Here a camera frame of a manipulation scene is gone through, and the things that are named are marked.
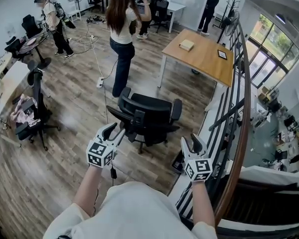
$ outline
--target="wooden floor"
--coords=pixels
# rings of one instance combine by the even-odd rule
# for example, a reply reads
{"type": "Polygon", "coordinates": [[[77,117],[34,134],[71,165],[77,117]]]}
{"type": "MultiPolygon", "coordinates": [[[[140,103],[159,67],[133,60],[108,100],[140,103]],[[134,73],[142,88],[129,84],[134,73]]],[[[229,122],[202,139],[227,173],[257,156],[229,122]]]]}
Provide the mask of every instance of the wooden floor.
{"type": "MultiPolygon", "coordinates": [[[[77,29],[67,29],[76,53],[84,51],[84,44],[76,42],[87,33],[86,17],[82,20],[75,22],[77,29]]],[[[118,173],[114,183],[141,181],[168,194],[177,179],[171,163],[180,151],[180,137],[198,132],[215,82],[168,60],[162,87],[157,88],[161,51],[178,33],[168,34],[162,29],[156,34],[155,30],[150,29],[147,40],[138,40],[134,36],[136,55],[128,86],[133,93],[171,102],[181,99],[183,110],[177,123],[180,130],[169,135],[167,145],[145,146],[142,155],[137,152],[137,143],[124,138],[113,162],[118,173]]],[[[117,60],[109,45],[110,33],[105,24],[89,24],[89,32],[97,38],[95,53],[103,76],[108,76],[117,60]]],[[[53,55],[56,49],[52,39],[42,43],[39,49],[44,57],[52,58],[43,76],[42,88],[51,95],[49,99],[45,98],[53,112],[50,124],[58,123],[62,130],[47,132],[48,151],[43,150],[39,137],[35,138],[34,144],[24,141],[22,148],[0,140],[0,226],[7,238],[42,238],[51,221],[71,204],[87,170],[87,143],[107,121],[104,89],[96,88],[100,72],[93,51],[64,60],[62,56],[53,55]]],[[[33,53],[33,58],[39,61],[36,52],[33,53]]],[[[107,105],[112,107],[117,107],[118,101],[112,96],[115,69],[105,81],[107,105]]],[[[109,114],[109,122],[114,121],[117,120],[109,114]]],[[[13,130],[5,133],[16,140],[13,130]]],[[[109,167],[102,175],[97,206],[112,186],[109,167]]]]}

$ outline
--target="wooden handrail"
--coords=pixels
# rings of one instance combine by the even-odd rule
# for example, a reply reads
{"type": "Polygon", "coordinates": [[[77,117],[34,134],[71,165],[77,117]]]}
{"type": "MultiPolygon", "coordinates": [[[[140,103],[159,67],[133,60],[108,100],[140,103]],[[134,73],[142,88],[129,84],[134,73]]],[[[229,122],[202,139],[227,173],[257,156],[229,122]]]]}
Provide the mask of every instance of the wooden handrail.
{"type": "Polygon", "coordinates": [[[234,190],[236,188],[240,170],[243,165],[246,147],[247,147],[247,141],[248,141],[248,132],[249,132],[249,126],[250,126],[250,106],[251,106],[251,80],[250,80],[250,71],[249,71],[249,59],[248,59],[248,53],[247,53],[247,47],[246,42],[243,34],[243,29],[238,23],[238,27],[240,30],[240,37],[243,47],[243,54],[244,54],[244,66],[245,66],[245,102],[244,102],[244,113],[243,113],[243,119],[242,119],[242,125],[241,125],[241,131],[239,135],[239,141],[238,146],[236,149],[236,154],[233,162],[232,169],[230,171],[229,179],[226,184],[225,190],[215,208],[215,220],[216,225],[219,224],[221,218],[223,217],[230,199],[234,193],[234,190]]]}

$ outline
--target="ceiling light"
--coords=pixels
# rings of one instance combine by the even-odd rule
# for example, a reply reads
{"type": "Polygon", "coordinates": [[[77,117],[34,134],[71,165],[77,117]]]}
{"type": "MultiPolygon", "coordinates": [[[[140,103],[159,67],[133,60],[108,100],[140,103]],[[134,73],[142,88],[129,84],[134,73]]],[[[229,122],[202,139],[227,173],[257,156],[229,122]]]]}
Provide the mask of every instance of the ceiling light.
{"type": "Polygon", "coordinates": [[[285,17],[282,14],[277,13],[276,18],[279,19],[282,24],[286,23],[285,17]]]}

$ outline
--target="window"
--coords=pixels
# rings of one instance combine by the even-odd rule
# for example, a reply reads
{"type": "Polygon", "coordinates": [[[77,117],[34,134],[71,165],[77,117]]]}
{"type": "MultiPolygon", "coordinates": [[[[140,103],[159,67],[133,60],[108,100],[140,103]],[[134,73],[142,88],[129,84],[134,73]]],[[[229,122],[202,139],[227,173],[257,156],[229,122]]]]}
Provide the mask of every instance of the window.
{"type": "Polygon", "coordinates": [[[280,28],[260,15],[246,42],[252,84],[273,89],[299,60],[299,49],[280,28]]]}

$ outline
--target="power strip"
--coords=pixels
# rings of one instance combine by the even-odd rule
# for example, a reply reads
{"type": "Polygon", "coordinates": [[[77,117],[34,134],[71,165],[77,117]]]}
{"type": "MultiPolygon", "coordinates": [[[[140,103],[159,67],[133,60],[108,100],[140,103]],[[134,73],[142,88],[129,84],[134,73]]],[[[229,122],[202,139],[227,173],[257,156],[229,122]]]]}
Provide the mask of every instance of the power strip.
{"type": "Polygon", "coordinates": [[[100,77],[99,80],[98,80],[98,83],[97,83],[96,87],[98,89],[102,88],[103,82],[104,82],[104,77],[100,77]]]}

